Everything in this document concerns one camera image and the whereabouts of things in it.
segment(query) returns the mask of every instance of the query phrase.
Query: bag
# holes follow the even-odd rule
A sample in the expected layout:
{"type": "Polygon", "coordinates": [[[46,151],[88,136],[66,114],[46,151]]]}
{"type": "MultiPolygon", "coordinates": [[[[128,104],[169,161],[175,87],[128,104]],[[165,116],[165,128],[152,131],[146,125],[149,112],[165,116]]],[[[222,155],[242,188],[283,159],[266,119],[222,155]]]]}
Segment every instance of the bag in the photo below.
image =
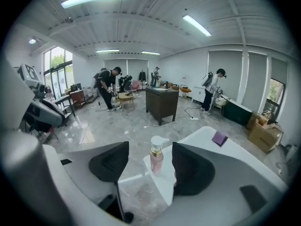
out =
{"type": "Polygon", "coordinates": [[[105,71],[109,71],[110,72],[109,76],[111,76],[111,70],[107,70],[106,68],[104,70],[100,70],[99,72],[97,72],[96,75],[93,76],[92,81],[91,81],[91,86],[90,86],[91,88],[95,89],[97,87],[97,82],[100,79],[101,74],[105,71]]]}
{"type": "Polygon", "coordinates": [[[213,74],[209,72],[202,80],[202,86],[208,87],[212,82],[213,74]]]}

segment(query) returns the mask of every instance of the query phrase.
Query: marble floor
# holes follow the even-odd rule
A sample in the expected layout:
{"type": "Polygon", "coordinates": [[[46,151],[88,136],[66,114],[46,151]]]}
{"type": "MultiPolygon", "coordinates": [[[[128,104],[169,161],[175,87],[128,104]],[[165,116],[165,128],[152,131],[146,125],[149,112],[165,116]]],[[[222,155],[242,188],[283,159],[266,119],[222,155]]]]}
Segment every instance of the marble floor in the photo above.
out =
{"type": "Polygon", "coordinates": [[[220,119],[218,112],[208,116],[199,109],[187,110],[191,116],[199,118],[198,121],[190,121],[184,111],[187,107],[200,108],[200,105],[190,99],[179,98],[175,122],[172,122],[172,116],[166,117],[160,127],[152,115],[145,112],[144,91],[135,98],[134,104],[125,104],[124,111],[108,112],[105,103],[99,106],[96,100],[77,110],[75,118],[71,115],[67,127],[55,130],[58,139],[52,137],[48,144],[58,153],[63,153],[129,141],[129,161],[120,177],[119,189],[124,210],[135,214],[132,225],[147,225],[167,207],[143,163],[151,148],[151,138],[155,135],[169,138],[170,143],[164,145],[167,147],[203,126],[210,126],[224,132],[287,183],[285,156],[280,147],[266,155],[247,140],[247,131],[241,125],[220,119]]]}

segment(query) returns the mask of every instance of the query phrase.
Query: black pants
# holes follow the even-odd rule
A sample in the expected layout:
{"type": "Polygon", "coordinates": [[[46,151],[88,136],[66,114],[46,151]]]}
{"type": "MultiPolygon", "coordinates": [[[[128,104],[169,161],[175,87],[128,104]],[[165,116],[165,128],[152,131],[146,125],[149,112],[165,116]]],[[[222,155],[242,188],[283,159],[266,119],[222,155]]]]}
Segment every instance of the black pants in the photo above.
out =
{"type": "Polygon", "coordinates": [[[210,92],[208,92],[208,90],[205,89],[205,99],[204,99],[204,102],[202,104],[202,108],[205,109],[205,111],[208,111],[209,108],[210,108],[210,104],[211,104],[211,99],[212,99],[212,96],[213,94],[211,94],[210,92]]]}
{"type": "Polygon", "coordinates": [[[112,104],[111,104],[111,99],[112,99],[112,94],[111,93],[108,93],[104,88],[100,88],[98,89],[99,90],[99,93],[102,95],[108,109],[112,109],[112,104]]]}

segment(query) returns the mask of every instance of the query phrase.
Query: person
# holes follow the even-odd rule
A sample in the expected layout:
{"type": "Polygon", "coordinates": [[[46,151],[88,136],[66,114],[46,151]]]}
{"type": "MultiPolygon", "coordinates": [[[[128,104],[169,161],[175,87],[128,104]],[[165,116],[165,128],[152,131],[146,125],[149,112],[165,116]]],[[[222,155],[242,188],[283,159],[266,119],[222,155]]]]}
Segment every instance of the person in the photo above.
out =
{"type": "Polygon", "coordinates": [[[201,107],[201,111],[204,111],[205,114],[210,115],[208,112],[211,104],[211,99],[214,92],[217,92],[217,81],[218,78],[224,77],[226,74],[224,69],[218,69],[216,74],[213,76],[211,83],[205,88],[205,99],[201,107]]]}
{"type": "Polygon", "coordinates": [[[111,104],[112,93],[116,94],[116,76],[121,73],[120,67],[115,67],[113,70],[105,70],[102,71],[98,77],[98,81],[96,81],[96,86],[98,88],[99,93],[102,95],[107,107],[108,111],[116,111],[111,104]]]}
{"type": "Polygon", "coordinates": [[[160,69],[159,67],[156,67],[154,70],[155,85],[158,82],[159,78],[161,78],[161,76],[159,75],[159,71],[158,71],[159,69],[160,69]]]}

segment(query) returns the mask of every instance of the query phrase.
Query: soap bottle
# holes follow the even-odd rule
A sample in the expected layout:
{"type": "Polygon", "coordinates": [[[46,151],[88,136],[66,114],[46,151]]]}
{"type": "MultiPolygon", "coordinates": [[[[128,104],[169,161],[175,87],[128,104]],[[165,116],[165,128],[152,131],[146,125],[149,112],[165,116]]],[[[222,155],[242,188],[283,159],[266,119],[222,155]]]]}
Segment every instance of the soap bottle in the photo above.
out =
{"type": "Polygon", "coordinates": [[[169,138],[163,138],[160,136],[153,136],[151,138],[151,150],[150,150],[150,168],[152,172],[158,176],[161,172],[162,163],[163,163],[163,153],[162,153],[162,145],[164,142],[169,141],[169,138]]]}

